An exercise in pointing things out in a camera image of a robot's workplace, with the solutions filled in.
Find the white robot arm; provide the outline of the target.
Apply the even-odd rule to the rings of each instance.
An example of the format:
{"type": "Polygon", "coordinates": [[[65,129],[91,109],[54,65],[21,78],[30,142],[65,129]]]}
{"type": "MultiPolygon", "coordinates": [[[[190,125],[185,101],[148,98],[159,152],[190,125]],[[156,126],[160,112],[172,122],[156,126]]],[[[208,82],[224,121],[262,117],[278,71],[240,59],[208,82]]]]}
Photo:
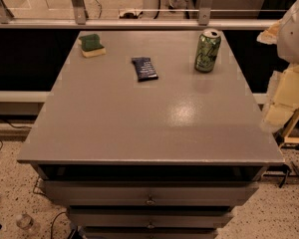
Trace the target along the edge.
{"type": "Polygon", "coordinates": [[[282,73],[274,71],[270,77],[262,110],[261,128],[276,132],[299,108],[299,0],[281,20],[261,32],[257,41],[276,44],[278,57],[289,63],[282,73]]]}

